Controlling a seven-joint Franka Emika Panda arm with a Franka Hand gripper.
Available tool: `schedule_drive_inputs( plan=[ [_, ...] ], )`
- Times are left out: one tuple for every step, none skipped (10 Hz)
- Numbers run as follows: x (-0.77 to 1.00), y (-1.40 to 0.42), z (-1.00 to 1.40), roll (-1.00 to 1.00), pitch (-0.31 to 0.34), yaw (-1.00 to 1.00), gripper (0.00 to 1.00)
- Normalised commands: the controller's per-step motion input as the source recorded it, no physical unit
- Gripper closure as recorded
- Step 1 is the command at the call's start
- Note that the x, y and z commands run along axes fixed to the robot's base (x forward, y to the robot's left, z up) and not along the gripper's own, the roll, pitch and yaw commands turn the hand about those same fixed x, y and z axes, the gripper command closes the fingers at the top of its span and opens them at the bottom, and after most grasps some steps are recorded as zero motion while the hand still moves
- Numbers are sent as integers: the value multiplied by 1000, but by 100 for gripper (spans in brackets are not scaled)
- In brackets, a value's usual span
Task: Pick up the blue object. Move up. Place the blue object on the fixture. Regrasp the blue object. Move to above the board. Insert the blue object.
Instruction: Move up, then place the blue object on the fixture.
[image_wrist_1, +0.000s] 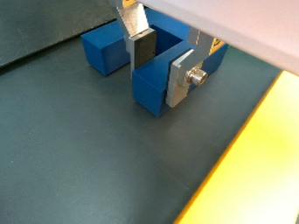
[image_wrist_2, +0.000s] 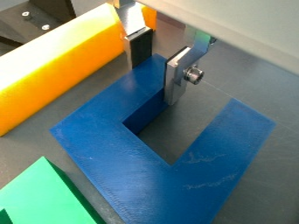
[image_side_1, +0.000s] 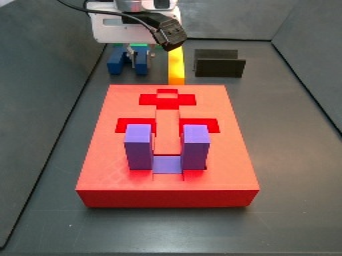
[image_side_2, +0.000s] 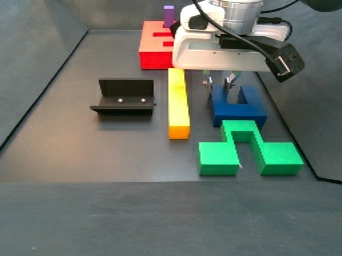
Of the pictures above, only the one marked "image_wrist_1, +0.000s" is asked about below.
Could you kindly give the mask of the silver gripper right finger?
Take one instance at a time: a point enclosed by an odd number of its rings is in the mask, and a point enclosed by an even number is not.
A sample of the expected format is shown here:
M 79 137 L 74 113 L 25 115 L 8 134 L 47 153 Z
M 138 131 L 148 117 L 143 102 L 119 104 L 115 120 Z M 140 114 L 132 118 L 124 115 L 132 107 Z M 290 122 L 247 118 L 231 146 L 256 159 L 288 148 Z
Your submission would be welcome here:
M 191 49 L 172 61 L 170 67 L 166 104 L 171 108 L 218 70 L 227 52 L 227 44 L 220 39 L 192 27 L 187 42 Z

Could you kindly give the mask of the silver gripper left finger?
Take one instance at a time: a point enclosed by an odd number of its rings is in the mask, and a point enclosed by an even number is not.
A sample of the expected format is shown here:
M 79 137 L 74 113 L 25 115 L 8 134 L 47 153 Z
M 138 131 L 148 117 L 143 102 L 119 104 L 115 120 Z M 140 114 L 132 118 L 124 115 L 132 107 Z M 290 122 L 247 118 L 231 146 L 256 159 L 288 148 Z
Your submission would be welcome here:
M 155 58 L 156 31 L 150 27 L 146 8 L 136 0 L 108 0 L 124 32 L 131 71 Z

